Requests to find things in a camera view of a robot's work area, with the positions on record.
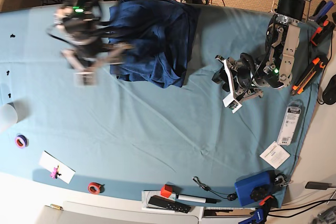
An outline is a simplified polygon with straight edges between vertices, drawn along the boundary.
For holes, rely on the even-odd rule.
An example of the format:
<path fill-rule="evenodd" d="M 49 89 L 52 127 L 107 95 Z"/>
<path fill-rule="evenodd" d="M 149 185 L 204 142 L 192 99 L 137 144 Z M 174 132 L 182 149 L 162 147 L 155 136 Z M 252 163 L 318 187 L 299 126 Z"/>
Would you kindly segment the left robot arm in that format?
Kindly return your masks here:
<path fill-rule="evenodd" d="M 295 52 L 299 45 L 300 22 L 311 0 L 274 0 L 277 7 L 267 28 L 265 53 L 258 58 L 242 52 L 239 59 L 217 55 L 222 67 L 212 81 L 228 94 L 223 104 L 232 110 L 242 102 L 263 97 L 263 88 L 281 89 L 291 83 Z"/>

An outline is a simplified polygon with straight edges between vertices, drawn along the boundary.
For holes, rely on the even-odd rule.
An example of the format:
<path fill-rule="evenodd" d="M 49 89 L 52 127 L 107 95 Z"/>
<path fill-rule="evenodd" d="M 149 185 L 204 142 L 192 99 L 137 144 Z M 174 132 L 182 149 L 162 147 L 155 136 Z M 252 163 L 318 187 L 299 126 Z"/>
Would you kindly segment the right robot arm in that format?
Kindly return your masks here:
<path fill-rule="evenodd" d="M 78 74 L 94 73 L 104 65 L 120 67 L 124 53 L 132 46 L 127 42 L 106 44 L 105 38 L 121 35 L 112 24 L 121 18 L 121 1 L 109 20 L 102 19 L 101 0 L 63 0 L 55 12 L 53 28 L 58 28 L 68 37 L 58 38 L 71 46 L 61 55 Z"/>

